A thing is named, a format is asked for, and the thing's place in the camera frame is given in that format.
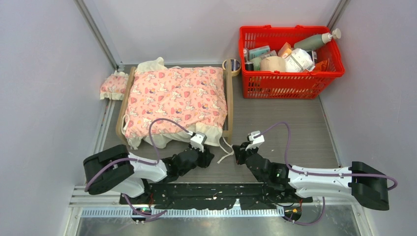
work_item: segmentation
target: tape roll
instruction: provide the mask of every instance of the tape roll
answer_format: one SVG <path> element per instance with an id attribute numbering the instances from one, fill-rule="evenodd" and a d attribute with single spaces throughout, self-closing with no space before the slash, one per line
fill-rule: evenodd
<path id="1" fill-rule="evenodd" d="M 226 62 L 227 62 L 228 60 L 229 60 L 229 59 L 225 60 L 225 61 L 222 63 L 223 70 L 226 70 Z M 240 73 L 240 70 L 241 70 L 241 68 L 242 68 L 242 65 L 241 65 L 241 64 L 240 64 L 240 62 L 239 62 L 238 60 L 236 60 L 236 59 L 230 59 L 230 61 L 232 61 L 232 76 L 236 76 L 236 75 L 238 75 L 238 74 Z"/>

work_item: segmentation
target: bottle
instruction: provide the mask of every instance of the bottle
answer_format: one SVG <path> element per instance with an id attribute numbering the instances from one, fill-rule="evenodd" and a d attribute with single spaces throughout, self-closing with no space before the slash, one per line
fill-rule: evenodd
<path id="1" fill-rule="evenodd" d="M 332 38 L 339 39 L 342 37 L 340 29 L 333 30 L 332 34 L 316 34 L 294 44 L 294 48 L 300 48 L 305 51 L 315 51 L 330 42 Z"/>

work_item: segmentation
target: toiletry item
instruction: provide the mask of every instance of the toiletry item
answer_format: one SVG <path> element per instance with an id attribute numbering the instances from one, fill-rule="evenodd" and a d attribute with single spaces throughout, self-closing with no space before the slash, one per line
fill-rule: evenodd
<path id="1" fill-rule="evenodd" d="M 243 58 L 245 59 L 245 62 L 249 61 L 249 53 L 247 48 L 243 49 Z"/>
<path id="2" fill-rule="evenodd" d="M 306 51 L 306 52 L 310 55 L 311 60 L 313 60 L 313 64 L 315 65 L 317 63 L 317 53 L 316 53 L 316 51 Z"/>
<path id="3" fill-rule="evenodd" d="M 252 60 L 255 57 L 258 57 L 258 56 L 260 56 L 264 53 L 267 53 L 269 51 L 271 51 L 269 46 L 263 46 L 263 47 L 260 47 L 260 48 L 251 49 L 251 50 L 249 50 L 249 59 Z"/>
<path id="4" fill-rule="evenodd" d="M 289 43 L 285 43 L 284 46 L 278 51 L 278 56 L 285 59 L 291 54 L 291 45 Z"/>
<path id="5" fill-rule="evenodd" d="M 223 70 L 226 70 L 226 62 L 227 61 L 228 61 L 228 59 L 225 60 L 222 64 L 223 65 Z M 241 69 L 241 65 L 240 65 L 240 62 L 236 59 L 230 59 L 230 61 L 232 62 L 232 77 L 233 77 L 233 76 L 236 76 L 236 75 L 239 74 L 240 69 Z"/>
<path id="6" fill-rule="evenodd" d="M 253 58 L 252 60 L 250 60 L 250 62 L 253 63 L 253 70 L 261 70 L 261 61 L 262 59 L 260 57 Z"/>
<path id="7" fill-rule="evenodd" d="M 259 58 L 265 59 L 267 57 L 272 57 L 272 56 L 276 56 L 276 51 L 275 50 L 264 53 L 264 54 L 260 55 Z"/>
<path id="8" fill-rule="evenodd" d="M 253 62 L 250 62 L 250 61 L 246 62 L 245 63 L 245 70 L 247 70 L 247 71 L 253 71 L 254 70 L 253 69 Z"/>
<path id="9" fill-rule="evenodd" d="M 294 49 L 284 60 L 286 72 L 302 72 L 314 65 L 310 55 L 300 48 Z"/>
<path id="10" fill-rule="evenodd" d="M 285 60 L 278 56 L 267 57 L 261 61 L 262 71 L 285 72 Z"/>
<path id="11" fill-rule="evenodd" d="M 316 34 L 310 36 L 300 42 L 294 44 L 294 48 L 301 48 L 306 51 L 313 51 L 323 47 L 326 43 L 330 42 L 332 38 L 339 39 L 342 37 L 342 32 L 339 29 L 333 30 L 332 34 Z"/>
<path id="12" fill-rule="evenodd" d="M 323 60 L 316 64 L 316 67 L 313 69 L 314 72 L 326 72 L 328 69 L 328 64 L 330 63 L 330 60 Z"/>

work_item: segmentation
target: wooden bed frame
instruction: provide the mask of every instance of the wooden bed frame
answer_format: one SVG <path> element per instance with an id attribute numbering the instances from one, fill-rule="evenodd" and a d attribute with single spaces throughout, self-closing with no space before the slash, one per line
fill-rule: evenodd
<path id="1" fill-rule="evenodd" d="M 225 125 L 223 126 L 223 134 L 222 137 L 225 137 L 227 142 L 231 145 L 232 144 L 232 133 L 233 133 L 233 85 L 232 85 L 232 64 L 230 60 L 226 63 L 226 71 L 223 73 L 223 78 L 226 80 L 226 102 L 227 102 L 227 119 L 225 121 Z M 121 109 L 119 112 L 118 121 L 116 124 L 116 134 L 123 142 L 123 144 L 128 146 L 127 139 L 124 134 L 121 133 L 122 127 L 124 127 L 124 119 L 123 116 L 126 113 L 127 108 L 127 101 L 129 99 L 130 89 L 133 86 L 133 82 L 135 80 L 135 70 L 136 67 L 132 67 L 130 69 L 129 80 L 127 81 L 126 91 L 124 92 L 124 99 L 121 103 Z"/>

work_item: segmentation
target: pink bedding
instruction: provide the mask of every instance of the pink bedding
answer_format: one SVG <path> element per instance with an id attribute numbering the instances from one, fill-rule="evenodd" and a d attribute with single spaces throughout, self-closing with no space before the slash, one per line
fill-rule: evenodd
<path id="1" fill-rule="evenodd" d="M 222 68 L 137 72 L 126 109 L 125 136 L 136 148 L 141 139 L 149 141 L 146 136 L 154 119 L 169 118 L 191 131 L 205 133 L 206 143 L 217 146 L 226 115 Z M 152 126 L 152 137 L 159 148 L 172 139 L 189 140 L 185 132 L 167 121 Z"/>

